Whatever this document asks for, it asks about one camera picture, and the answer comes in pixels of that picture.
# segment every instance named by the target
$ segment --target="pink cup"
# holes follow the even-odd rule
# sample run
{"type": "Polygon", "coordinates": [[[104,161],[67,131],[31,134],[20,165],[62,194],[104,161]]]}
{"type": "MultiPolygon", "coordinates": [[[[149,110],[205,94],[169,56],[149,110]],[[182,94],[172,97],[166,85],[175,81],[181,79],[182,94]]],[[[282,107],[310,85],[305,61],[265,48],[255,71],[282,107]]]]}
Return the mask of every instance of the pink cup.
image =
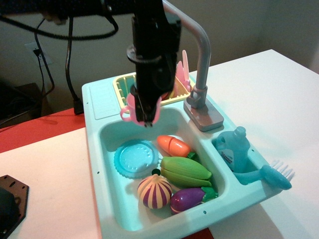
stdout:
{"type": "MultiPolygon", "coordinates": [[[[134,98],[134,96],[131,93],[129,93],[128,96],[126,97],[126,102],[127,102],[128,105],[124,106],[121,109],[121,112],[120,112],[120,116],[121,116],[122,120],[124,120],[125,122],[133,121],[137,125],[144,126],[144,122],[143,121],[138,122],[137,119],[136,119],[135,98],[134,98]],[[124,117],[126,111],[130,112],[128,117],[124,117]]],[[[158,102],[156,104],[156,113],[155,113],[155,117],[154,117],[154,120],[153,120],[153,124],[156,123],[159,120],[159,117],[160,117],[160,102],[161,102],[161,97],[159,98],[159,100],[158,100],[158,102]]]]}

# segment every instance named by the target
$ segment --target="electrical outlet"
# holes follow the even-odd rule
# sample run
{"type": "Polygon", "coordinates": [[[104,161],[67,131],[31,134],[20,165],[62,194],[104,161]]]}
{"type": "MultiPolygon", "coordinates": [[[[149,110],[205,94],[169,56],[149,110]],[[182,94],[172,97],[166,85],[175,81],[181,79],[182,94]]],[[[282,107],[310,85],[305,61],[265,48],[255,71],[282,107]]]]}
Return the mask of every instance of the electrical outlet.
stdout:
{"type": "MultiPolygon", "coordinates": [[[[36,54],[33,52],[34,50],[37,50],[39,49],[36,42],[31,42],[31,43],[27,43],[24,45],[26,47],[26,49],[28,50],[30,56],[32,57],[32,59],[34,60],[34,62],[36,63],[36,65],[38,66],[39,65],[39,62],[38,62],[38,57],[36,56],[36,54]]],[[[46,63],[49,65],[49,64],[52,64],[52,60],[51,58],[49,57],[49,55],[46,53],[46,50],[44,49],[44,47],[42,46],[42,44],[40,43],[40,46],[41,46],[41,49],[42,49],[42,52],[43,52],[43,55],[45,57],[45,60],[46,60],[46,63]]],[[[40,54],[39,55],[39,59],[40,59],[40,65],[41,66],[44,66],[44,61],[43,61],[43,58],[42,58],[42,55],[40,54]]]]}

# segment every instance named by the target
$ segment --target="toy carrot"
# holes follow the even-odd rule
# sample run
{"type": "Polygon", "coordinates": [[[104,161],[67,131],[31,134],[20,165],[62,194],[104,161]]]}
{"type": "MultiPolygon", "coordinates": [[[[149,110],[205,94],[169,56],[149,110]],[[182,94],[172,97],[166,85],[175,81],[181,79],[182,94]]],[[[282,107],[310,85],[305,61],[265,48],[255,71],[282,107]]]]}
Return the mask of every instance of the toy carrot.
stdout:
{"type": "Polygon", "coordinates": [[[173,136],[160,135],[157,138],[157,142],[171,156],[188,157],[191,159],[195,157],[195,153],[191,152],[191,148],[187,143],[173,136]]]}

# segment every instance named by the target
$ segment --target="green corn husk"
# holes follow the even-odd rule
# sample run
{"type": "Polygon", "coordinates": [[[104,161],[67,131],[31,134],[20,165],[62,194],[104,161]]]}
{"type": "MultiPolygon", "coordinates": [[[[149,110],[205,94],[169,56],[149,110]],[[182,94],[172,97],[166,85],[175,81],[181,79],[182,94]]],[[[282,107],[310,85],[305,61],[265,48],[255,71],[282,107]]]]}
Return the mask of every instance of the green corn husk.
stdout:
{"type": "Polygon", "coordinates": [[[206,180],[186,177],[184,175],[172,173],[165,169],[162,169],[160,173],[171,183],[184,188],[212,187],[211,183],[206,180]]]}
{"type": "Polygon", "coordinates": [[[163,157],[160,166],[162,169],[189,178],[207,180],[212,176],[203,165],[184,157],[163,157]]]}

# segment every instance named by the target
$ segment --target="toy sink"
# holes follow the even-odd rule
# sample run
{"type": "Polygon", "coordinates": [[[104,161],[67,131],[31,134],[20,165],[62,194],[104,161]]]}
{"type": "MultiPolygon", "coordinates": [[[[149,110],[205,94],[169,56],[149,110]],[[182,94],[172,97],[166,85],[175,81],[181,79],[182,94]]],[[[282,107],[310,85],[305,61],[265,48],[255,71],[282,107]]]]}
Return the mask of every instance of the toy sink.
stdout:
{"type": "MultiPolygon", "coordinates": [[[[223,131],[236,126],[208,97],[223,115],[224,123],[216,129],[201,132],[183,109],[183,100],[161,107],[159,121],[152,128],[122,121],[120,103],[109,78],[83,86],[83,104],[91,170],[95,188],[102,236],[106,238],[181,238],[210,226],[251,205],[270,198],[281,190],[262,181],[241,185],[212,141],[223,131]],[[141,179],[128,179],[117,172],[114,154],[131,139],[144,139],[157,148],[156,138],[167,134],[176,136],[198,154],[200,163],[212,172],[211,183],[219,197],[172,216],[169,205],[149,209],[139,202],[137,186],[141,179]]],[[[249,166],[252,171],[267,161],[251,146],[249,166]]],[[[159,150],[159,157],[167,156],[159,150]]]]}

